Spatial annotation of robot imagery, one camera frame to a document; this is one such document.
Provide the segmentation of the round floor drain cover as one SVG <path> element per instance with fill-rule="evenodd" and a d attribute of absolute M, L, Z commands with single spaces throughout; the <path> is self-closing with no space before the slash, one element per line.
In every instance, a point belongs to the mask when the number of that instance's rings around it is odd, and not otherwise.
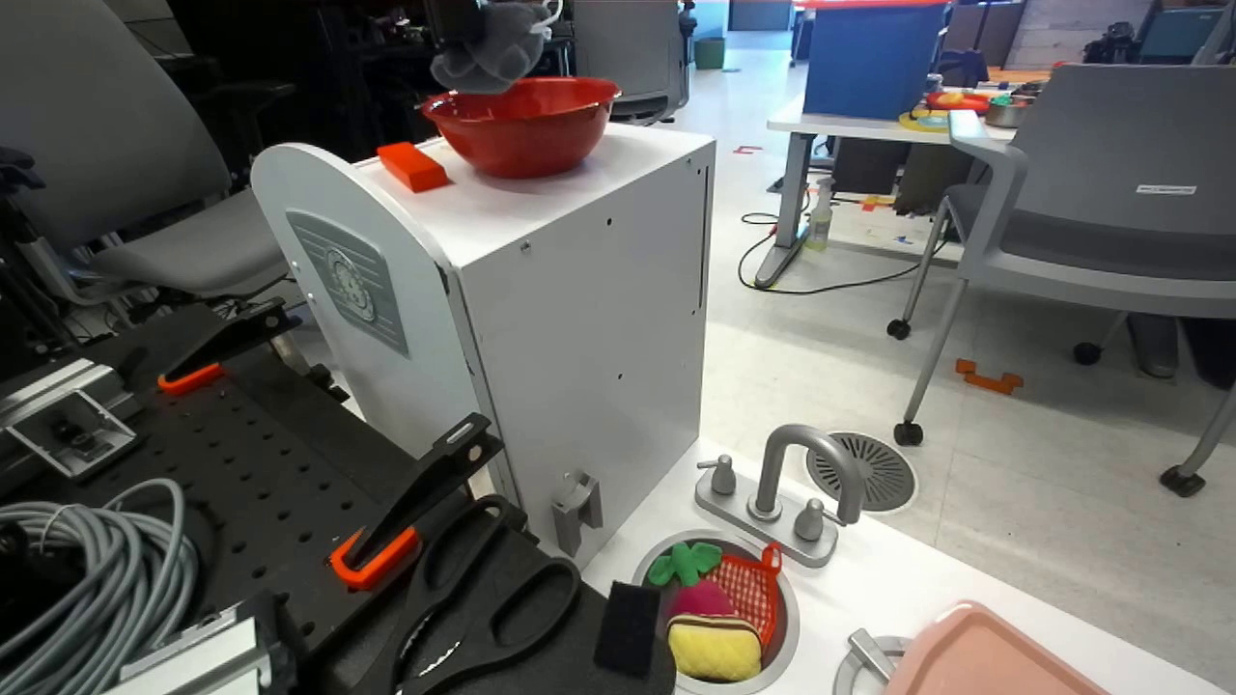
<path fill-rule="evenodd" d="M 858 468 L 869 514 L 894 514 L 916 499 L 916 468 L 894 444 L 862 432 L 840 432 L 840 444 L 850 451 Z"/>

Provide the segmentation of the blue bin with orange lid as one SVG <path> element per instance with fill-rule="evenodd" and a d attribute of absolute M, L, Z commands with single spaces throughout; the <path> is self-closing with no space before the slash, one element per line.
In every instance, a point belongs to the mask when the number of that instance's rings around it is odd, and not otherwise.
<path fill-rule="evenodd" d="M 813 0 L 805 106 L 862 119 L 916 106 L 942 11 L 947 0 Z"/>

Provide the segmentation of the orange floor tape marker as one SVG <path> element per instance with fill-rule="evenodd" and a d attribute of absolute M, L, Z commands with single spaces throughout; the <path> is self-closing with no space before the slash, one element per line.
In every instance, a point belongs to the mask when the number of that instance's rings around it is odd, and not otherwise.
<path fill-rule="evenodd" d="M 967 386 L 979 386 L 979 389 L 990 389 L 990 393 L 1015 393 L 1025 389 L 1025 375 L 1015 369 L 1000 369 L 1000 375 L 985 375 L 979 366 L 979 359 L 954 359 L 954 375 L 967 380 Z"/>

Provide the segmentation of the toy strawberry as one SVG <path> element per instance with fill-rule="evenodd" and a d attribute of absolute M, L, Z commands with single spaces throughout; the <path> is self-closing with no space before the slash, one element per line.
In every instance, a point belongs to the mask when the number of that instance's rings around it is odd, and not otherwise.
<path fill-rule="evenodd" d="M 759 634 L 763 651 L 772 655 L 783 638 L 782 548 L 727 548 L 700 581 L 671 593 L 667 612 L 738 616 Z"/>

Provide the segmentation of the orange rectangular block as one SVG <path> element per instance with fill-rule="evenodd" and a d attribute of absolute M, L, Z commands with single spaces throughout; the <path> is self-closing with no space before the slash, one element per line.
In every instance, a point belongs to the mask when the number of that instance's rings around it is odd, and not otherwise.
<path fill-rule="evenodd" d="M 414 141 L 383 141 L 378 162 L 414 191 L 450 186 L 450 168 Z"/>

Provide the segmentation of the yellow toy sponge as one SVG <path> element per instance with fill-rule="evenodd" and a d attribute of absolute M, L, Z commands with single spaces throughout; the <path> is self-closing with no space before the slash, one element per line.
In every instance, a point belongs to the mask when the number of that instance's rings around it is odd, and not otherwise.
<path fill-rule="evenodd" d="M 667 647 L 696 680 L 738 684 L 763 670 L 763 640 L 743 622 L 671 622 Z"/>

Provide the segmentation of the white toy kitchen cabinet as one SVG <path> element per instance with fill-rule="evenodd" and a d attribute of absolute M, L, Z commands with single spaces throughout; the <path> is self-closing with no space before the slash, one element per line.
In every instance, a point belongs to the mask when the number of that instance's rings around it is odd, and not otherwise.
<path fill-rule="evenodd" d="M 584 166 L 416 191 L 280 141 L 253 189 L 366 424 L 421 454 L 478 411 L 495 489 L 584 563 L 700 438 L 715 141 L 602 131 Z"/>

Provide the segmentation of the grey office chair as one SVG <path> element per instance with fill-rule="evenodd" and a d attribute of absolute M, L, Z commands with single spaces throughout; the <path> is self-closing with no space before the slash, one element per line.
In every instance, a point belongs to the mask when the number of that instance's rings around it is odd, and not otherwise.
<path fill-rule="evenodd" d="M 921 406 L 974 288 L 1113 314 L 1236 316 L 1231 65 L 1059 65 L 1007 137 L 994 137 L 974 113 L 951 113 L 947 141 L 990 177 L 940 205 L 931 243 L 942 223 L 960 227 L 960 276 L 894 424 L 897 444 L 925 438 Z M 912 330 L 921 287 L 887 325 L 897 339 Z"/>

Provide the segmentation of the green toy leaf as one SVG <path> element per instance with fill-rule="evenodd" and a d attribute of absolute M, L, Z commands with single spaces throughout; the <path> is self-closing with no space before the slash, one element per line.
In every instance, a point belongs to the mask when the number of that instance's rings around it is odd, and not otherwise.
<path fill-rule="evenodd" d="M 679 539 L 644 571 L 651 586 L 696 586 L 721 563 L 721 548 L 711 539 Z"/>

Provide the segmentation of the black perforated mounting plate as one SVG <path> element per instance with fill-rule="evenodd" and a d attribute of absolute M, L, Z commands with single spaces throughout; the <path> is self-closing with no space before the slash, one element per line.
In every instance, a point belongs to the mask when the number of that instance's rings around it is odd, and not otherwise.
<path fill-rule="evenodd" d="M 156 473 L 187 489 L 206 532 L 197 608 L 273 593 L 318 695 L 671 695 L 665 647 L 643 680 L 595 665 L 608 598 L 537 548 L 514 500 L 468 481 L 421 518 L 409 566 L 345 589 L 330 550 L 374 525 L 425 454 L 353 418 L 272 339 L 232 353 L 221 380 L 164 398 L 156 377 L 221 325 L 187 306 L 91 346 L 134 398 L 141 444 L 87 494 Z"/>

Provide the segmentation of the red plastic bowl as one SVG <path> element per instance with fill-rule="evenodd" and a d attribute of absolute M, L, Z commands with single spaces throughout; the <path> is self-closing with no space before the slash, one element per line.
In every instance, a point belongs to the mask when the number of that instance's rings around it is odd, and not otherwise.
<path fill-rule="evenodd" d="M 477 173 L 549 177 L 598 146 L 615 100 L 612 78 L 523 78 L 505 92 L 437 92 L 421 113 Z"/>

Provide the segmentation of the aluminium extrusion bracket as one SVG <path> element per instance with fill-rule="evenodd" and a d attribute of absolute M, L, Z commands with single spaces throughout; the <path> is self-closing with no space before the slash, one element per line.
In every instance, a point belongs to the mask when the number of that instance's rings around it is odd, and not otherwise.
<path fill-rule="evenodd" d="M 96 359 L 74 359 L 0 393 L 3 451 L 87 478 L 134 444 L 134 398 Z"/>

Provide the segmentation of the grey padded chair left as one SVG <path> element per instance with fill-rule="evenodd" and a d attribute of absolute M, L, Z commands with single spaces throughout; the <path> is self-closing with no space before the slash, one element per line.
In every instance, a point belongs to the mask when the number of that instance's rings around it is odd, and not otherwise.
<path fill-rule="evenodd" d="M 74 306 L 285 275 L 210 124 L 103 0 L 0 0 L 0 146 L 33 173 L 15 248 Z"/>

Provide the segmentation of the black sponge block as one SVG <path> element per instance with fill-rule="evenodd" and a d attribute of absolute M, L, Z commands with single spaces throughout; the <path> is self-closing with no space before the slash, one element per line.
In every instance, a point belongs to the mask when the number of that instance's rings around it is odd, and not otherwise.
<path fill-rule="evenodd" d="M 643 680 L 653 667 L 660 593 L 615 581 L 595 640 L 595 665 Z"/>

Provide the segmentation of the white desk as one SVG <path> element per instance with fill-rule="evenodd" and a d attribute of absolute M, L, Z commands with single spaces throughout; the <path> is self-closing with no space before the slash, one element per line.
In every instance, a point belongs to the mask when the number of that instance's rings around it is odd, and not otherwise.
<path fill-rule="evenodd" d="M 783 168 L 782 168 L 782 208 L 772 218 L 772 248 L 765 250 L 754 287 L 772 288 L 783 270 L 800 257 L 809 243 L 809 227 L 800 223 L 809 162 L 821 137 L 866 137 L 866 141 L 899 141 L 899 146 L 985 146 L 1005 149 L 1014 141 L 1007 131 L 990 128 L 979 113 L 951 113 L 947 128 L 909 128 L 899 119 L 866 119 L 866 115 L 832 115 L 805 113 L 800 102 L 783 102 L 769 115 L 772 131 L 787 135 Z"/>

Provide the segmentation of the pink plastic tray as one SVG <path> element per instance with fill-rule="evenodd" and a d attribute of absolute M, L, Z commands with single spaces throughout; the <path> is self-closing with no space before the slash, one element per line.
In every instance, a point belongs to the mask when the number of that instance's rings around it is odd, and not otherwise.
<path fill-rule="evenodd" d="M 884 695 L 1105 695 L 1105 687 L 998 608 L 960 603 L 909 640 Z"/>

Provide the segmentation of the grey toy faucet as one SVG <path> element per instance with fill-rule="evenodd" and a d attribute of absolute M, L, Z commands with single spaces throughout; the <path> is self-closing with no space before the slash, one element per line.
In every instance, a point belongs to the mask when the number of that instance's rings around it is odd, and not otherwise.
<path fill-rule="evenodd" d="M 800 494 L 783 481 L 794 451 L 805 451 L 814 473 L 832 473 L 840 481 L 836 500 Z M 814 424 L 782 424 L 769 432 L 754 473 L 743 473 L 729 454 L 709 459 L 696 478 L 696 505 L 754 539 L 775 543 L 805 566 L 826 566 L 840 550 L 841 528 L 862 518 L 866 486 L 858 454 L 836 432 Z"/>

